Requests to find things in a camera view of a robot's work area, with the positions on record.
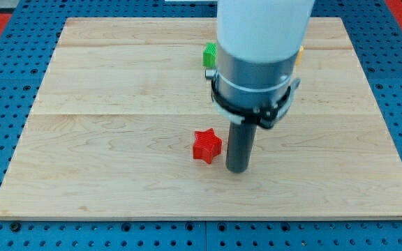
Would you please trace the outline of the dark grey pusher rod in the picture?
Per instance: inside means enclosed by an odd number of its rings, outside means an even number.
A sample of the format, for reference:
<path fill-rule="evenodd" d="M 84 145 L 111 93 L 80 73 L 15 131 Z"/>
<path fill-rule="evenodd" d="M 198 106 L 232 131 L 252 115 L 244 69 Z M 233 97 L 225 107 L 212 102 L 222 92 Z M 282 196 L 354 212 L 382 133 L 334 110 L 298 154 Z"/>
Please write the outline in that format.
<path fill-rule="evenodd" d="M 239 174 L 247 170 L 250 161 L 256 125 L 230 123 L 226 167 L 229 171 Z"/>

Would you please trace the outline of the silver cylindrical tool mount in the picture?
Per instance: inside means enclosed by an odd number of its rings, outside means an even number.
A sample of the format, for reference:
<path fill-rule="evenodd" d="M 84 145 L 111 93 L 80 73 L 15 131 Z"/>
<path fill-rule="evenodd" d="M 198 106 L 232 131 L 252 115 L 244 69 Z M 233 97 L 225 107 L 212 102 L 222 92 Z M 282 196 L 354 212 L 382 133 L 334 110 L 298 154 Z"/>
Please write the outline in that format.
<path fill-rule="evenodd" d="M 211 99 L 220 114 L 237 125 L 271 129 L 288 112 L 300 79 L 292 78 L 298 53 L 270 63 L 239 59 L 216 49 Z"/>

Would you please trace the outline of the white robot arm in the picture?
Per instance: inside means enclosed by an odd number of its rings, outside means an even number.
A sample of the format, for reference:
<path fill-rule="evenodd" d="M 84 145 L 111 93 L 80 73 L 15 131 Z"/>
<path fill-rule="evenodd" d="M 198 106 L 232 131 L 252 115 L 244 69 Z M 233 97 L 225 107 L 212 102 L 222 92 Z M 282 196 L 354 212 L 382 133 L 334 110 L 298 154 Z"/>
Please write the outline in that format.
<path fill-rule="evenodd" d="M 226 167 L 248 168 L 255 131 L 288 112 L 300 80 L 293 70 L 315 0 L 217 3 L 216 60 L 206 72 L 214 107 L 230 121 Z"/>

